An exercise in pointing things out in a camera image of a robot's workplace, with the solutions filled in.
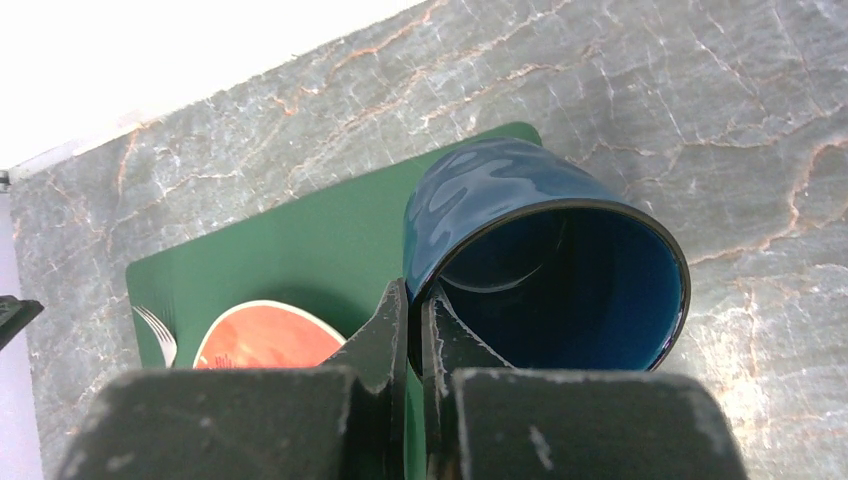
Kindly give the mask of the red teal floral plate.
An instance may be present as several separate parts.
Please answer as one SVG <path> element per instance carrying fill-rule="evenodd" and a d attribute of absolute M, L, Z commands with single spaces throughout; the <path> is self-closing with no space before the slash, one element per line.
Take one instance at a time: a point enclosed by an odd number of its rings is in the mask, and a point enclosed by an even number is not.
<path fill-rule="evenodd" d="M 345 343 L 335 328 L 301 308 L 254 300 L 216 318 L 202 338 L 192 367 L 311 368 Z"/>

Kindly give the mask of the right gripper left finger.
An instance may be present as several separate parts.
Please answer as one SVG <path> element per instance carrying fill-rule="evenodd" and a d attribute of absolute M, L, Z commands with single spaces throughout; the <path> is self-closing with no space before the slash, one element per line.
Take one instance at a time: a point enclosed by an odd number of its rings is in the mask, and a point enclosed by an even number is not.
<path fill-rule="evenodd" d="M 104 388 L 62 479 L 401 479 L 408 298 L 390 282 L 373 316 L 323 364 L 146 370 Z"/>

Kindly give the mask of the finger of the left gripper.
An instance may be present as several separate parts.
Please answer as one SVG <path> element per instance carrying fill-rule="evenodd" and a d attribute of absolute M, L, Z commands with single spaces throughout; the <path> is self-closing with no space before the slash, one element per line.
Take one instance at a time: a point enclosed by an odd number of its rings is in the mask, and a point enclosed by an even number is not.
<path fill-rule="evenodd" d="M 2 296 L 0 349 L 3 350 L 43 310 L 44 306 L 37 300 L 22 300 L 11 295 Z"/>

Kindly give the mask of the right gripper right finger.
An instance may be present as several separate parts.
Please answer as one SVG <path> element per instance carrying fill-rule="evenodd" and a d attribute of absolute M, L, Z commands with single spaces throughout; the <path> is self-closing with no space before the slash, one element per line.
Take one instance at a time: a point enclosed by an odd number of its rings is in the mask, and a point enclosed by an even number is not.
<path fill-rule="evenodd" d="M 692 378 L 517 369 L 443 294 L 421 308 L 430 479 L 743 479 L 719 405 Z"/>

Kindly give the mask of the silver metal fork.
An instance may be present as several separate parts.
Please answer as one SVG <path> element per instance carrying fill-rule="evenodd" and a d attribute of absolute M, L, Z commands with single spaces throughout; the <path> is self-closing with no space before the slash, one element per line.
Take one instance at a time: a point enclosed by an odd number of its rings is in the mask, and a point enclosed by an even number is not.
<path fill-rule="evenodd" d="M 136 314 L 138 314 L 151 329 L 154 337 L 156 338 L 159 344 L 164 361 L 164 366 L 166 368 L 172 368 L 175 364 L 178 353 L 177 341 L 173 334 L 170 332 L 167 326 L 149 309 L 143 306 L 132 306 L 132 310 Z"/>

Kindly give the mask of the dark blue mug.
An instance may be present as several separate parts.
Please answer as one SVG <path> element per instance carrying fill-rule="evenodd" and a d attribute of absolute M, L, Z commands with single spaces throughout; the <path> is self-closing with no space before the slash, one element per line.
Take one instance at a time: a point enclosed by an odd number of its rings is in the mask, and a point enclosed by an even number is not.
<path fill-rule="evenodd" d="M 657 368 L 691 301 L 683 250 L 650 214 L 527 140 L 442 155 L 406 205 L 411 314 L 443 295 L 469 330 L 519 368 Z"/>

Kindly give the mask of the green rectangular placemat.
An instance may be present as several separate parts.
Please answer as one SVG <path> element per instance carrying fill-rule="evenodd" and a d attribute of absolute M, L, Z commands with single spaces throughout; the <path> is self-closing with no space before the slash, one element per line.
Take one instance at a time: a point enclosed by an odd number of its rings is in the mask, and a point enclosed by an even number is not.
<path fill-rule="evenodd" d="M 402 274 L 404 209 L 435 150 L 344 181 L 131 263 L 132 306 L 172 331 L 178 369 L 192 369 L 216 318 L 243 302 L 301 308 L 345 337 L 374 314 Z M 422 387 L 407 363 L 401 479 L 426 475 Z"/>

